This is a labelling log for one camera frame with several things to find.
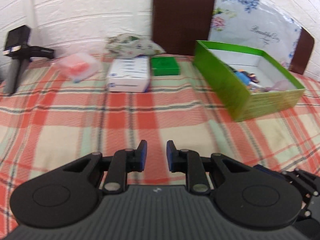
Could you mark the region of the white HP box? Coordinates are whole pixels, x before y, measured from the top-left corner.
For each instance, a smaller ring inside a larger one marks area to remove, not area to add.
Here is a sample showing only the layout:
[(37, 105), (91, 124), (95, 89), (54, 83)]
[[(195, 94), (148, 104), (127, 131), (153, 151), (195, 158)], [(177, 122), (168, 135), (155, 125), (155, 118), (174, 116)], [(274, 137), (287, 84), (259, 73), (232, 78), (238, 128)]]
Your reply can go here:
[(106, 76), (109, 92), (144, 93), (150, 80), (150, 60), (147, 56), (114, 59)]

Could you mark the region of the small green box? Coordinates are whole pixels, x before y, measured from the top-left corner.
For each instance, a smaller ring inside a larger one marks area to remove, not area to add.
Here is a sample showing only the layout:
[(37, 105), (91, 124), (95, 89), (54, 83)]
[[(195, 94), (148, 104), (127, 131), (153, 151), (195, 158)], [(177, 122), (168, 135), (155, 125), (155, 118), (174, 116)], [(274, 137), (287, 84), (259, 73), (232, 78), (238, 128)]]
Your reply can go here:
[(154, 76), (180, 75), (180, 67), (174, 57), (152, 57), (150, 63)]

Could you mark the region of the purple figure keychain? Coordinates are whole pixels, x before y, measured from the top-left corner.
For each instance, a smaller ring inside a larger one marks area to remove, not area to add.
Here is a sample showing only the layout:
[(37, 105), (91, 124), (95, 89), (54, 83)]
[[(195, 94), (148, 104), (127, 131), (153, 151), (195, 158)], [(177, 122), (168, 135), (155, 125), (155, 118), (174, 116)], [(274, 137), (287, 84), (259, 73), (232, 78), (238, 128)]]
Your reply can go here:
[(290, 83), (287, 80), (276, 82), (272, 87), (264, 87), (255, 74), (233, 68), (231, 70), (252, 93), (282, 92), (289, 89)]

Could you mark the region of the plastic bag pink items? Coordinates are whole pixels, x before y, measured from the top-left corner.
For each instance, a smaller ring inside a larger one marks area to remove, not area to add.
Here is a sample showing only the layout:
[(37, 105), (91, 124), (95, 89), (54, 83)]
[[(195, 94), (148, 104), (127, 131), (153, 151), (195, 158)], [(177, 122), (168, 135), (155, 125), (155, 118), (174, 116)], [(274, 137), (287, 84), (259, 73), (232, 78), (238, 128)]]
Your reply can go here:
[(78, 83), (94, 75), (101, 67), (100, 62), (86, 53), (75, 53), (53, 62), (61, 75)]

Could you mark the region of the floral drawstring pouch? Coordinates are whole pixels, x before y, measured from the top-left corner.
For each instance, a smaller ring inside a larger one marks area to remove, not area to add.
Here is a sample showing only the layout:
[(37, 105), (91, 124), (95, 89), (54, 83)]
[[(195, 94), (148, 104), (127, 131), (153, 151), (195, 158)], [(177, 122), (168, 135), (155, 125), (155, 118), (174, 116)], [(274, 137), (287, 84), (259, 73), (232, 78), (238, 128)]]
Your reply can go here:
[(166, 51), (151, 39), (133, 33), (124, 33), (106, 40), (105, 49), (116, 59), (155, 56)]

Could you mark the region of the plaid red green bedspread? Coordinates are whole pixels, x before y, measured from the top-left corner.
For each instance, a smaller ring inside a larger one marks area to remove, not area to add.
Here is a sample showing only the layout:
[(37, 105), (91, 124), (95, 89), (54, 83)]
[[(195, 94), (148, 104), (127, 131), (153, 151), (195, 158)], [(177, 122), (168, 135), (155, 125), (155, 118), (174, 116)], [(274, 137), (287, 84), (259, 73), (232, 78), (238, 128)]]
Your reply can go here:
[(79, 83), (49, 62), (29, 66), (17, 92), (1, 95), (1, 236), (16, 227), (12, 191), (21, 183), (91, 152), (112, 155), (148, 142), (145, 170), (131, 184), (182, 184), (168, 169), (166, 144), (209, 156), (220, 152), (247, 165), (319, 173), (319, 83), (300, 76), (295, 107), (234, 122), (191, 58), (179, 56), (178, 76), (154, 77), (146, 93), (111, 93), (111, 63)]

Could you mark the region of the large green open box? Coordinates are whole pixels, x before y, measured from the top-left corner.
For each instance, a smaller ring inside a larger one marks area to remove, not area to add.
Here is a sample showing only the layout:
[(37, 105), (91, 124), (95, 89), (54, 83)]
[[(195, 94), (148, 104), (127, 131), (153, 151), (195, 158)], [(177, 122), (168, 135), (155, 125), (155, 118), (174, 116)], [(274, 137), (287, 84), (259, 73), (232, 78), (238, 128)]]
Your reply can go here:
[(305, 91), (287, 69), (260, 49), (198, 40), (194, 66), (234, 121), (292, 108)]

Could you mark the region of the dark brown headboard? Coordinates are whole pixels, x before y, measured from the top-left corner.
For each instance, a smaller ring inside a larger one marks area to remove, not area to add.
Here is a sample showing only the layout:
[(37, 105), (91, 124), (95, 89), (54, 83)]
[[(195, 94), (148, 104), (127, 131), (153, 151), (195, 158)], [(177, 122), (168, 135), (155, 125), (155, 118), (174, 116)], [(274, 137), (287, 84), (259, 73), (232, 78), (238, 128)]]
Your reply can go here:
[[(214, 1), (153, 0), (152, 39), (169, 54), (193, 55), (196, 41), (208, 41)], [(288, 69), (303, 74), (311, 58), (315, 40), (300, 23), (298, 24), (302, 31)]]

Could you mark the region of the floral Beautiful Day pillow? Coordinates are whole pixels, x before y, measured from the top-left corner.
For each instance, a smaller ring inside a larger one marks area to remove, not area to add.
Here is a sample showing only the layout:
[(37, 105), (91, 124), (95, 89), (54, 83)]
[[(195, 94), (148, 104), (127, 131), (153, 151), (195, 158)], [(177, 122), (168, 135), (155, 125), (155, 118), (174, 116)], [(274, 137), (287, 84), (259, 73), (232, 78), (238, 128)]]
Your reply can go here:
[(208, 40), (261, 49), (289, 68), (301, 31), (267, 0), (215, 0)]

